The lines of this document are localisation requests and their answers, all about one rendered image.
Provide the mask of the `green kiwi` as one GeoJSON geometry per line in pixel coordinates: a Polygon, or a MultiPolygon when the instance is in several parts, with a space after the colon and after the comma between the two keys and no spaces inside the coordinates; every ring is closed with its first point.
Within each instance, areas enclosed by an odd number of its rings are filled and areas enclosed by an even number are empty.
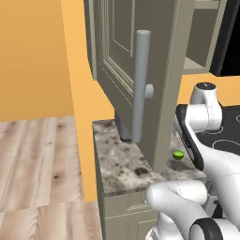
{"type": "Polygon", "coordinates": [[[181,160],[184,157],[184,152],[181,150],[174,150],[172,156],[174,159],[181,160]]]}

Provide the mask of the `black hob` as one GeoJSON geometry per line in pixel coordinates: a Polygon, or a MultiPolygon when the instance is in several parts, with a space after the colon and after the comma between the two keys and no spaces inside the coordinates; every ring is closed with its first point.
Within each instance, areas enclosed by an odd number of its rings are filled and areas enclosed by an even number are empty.
{"type": "Polygon", "coordinates": [[[204,145],[240,156],[240,106],[224,108],[220,129],[200,132],[196,136],[204,145]]]}

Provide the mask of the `olive wall cabinet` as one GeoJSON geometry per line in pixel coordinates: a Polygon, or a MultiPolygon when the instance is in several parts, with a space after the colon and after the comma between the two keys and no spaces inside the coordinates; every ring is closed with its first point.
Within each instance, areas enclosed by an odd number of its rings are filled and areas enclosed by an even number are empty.
{"type": "Polygon", "coordinates": [[[187,45],[184,74],[208,73],[227,0],[196,0],[187,45]]]}

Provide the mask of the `olive drawer front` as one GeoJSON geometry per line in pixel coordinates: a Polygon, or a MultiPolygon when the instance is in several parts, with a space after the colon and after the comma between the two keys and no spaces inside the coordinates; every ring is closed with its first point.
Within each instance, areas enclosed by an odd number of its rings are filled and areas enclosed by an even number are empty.
{"type": "Polygon", "coordinates": [[[150,207],[144,203],[145,192],[132,192],[104,198],[105,217],[122,216],[126,214],[148,211],[150,207]]]}

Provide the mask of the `olive wall cabinet door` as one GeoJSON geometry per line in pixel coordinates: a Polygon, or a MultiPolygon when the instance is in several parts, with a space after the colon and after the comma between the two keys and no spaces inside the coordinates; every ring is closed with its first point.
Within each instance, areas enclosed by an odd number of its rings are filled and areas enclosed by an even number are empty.
{"type": "Polygon", "coordinates": [[[131,139],[136,32],[149,30],[147,84],[139,149],[164,170],[195,0],[94,0],[97,80],[111,102],[121,137],[131,139]]]}
{"type": "Polygon", "coordinates": [[[87,57],[93,80],[97,79],[97,60],[95,43],[94,0],[83,0],[87,57]]]}

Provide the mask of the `olive base cupboard door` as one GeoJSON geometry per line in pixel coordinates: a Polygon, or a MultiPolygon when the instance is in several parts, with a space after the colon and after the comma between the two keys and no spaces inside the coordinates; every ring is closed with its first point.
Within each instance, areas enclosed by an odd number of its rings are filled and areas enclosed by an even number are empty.
{"type": "Polygon", "coordinates": [[[145,240],[156,225],[158,213],[143,211],[118,217],[106,217],[102,227],[102,240],[145,240]]]}

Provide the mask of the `black microwave oven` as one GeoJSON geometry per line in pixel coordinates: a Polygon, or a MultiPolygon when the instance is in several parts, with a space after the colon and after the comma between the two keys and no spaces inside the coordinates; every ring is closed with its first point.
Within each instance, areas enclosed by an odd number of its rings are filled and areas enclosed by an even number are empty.
{"type": "Polygon", "coordinates": [[[240,76],[240,0],[227,0],[210,72],[240,76]]]}

